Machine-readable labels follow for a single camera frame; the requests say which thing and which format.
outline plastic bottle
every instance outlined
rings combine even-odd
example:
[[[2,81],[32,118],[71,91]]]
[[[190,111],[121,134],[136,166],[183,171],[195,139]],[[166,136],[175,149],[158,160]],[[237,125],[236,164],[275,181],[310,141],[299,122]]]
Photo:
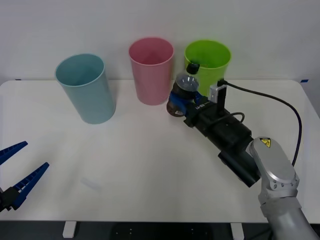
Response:
[[[194,96],[199,87],[199,83],[196,78],[199,67],[199,64],[189,63],[189,65],[186,67],[186,70],[180,72],[176,76],[171,92],[175,93],[182,99],[194,99]],[[170,101],[170,98],[168,103],[166,104],[166,110],[174,117],[184,116],[184,113],[181,112],[180,109]]]

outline table leg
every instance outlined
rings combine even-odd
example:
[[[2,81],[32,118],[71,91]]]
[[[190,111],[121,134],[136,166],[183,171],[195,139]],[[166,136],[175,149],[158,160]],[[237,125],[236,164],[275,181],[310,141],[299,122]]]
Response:
[[[234,240],[244,240],[244,230],[239,222],[231,223],[232,236]]]
[[[65,239],[72,239],[75,236],[76,225],[76,221],[66,221],[62,236]]]

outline white table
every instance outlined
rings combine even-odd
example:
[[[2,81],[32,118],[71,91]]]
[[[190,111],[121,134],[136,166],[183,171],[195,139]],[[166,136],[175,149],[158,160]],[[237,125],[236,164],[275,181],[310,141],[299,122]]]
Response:
[[[234,80],[282,98],[303,121],[296,171],[298,199],[310,223],[320,223],[320,119],[299,83]],[[116,112],[107,122],[83,122],[55,81],[8,81],[0,87],[0,147],[28,146],[0,167],[5,190],[34,169],[50,167],[17,210],[0,220],[266,222],[260,181],[251,188],[218,158],[219,150],[166,102],[144,105],[132,80],[110,81]],[[276,139],[292,160],[298,121],[287,106],[227,90],[226,108],[243,112],[252,136]]]

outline pink cup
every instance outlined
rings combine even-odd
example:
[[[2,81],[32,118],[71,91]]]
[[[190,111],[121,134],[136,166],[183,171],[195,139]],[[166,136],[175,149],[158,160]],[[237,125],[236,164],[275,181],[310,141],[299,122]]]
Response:
[[[159,37],[135,41],[129,48],[138,99],[147,105],[159,105],[169,96],[174,47]]]

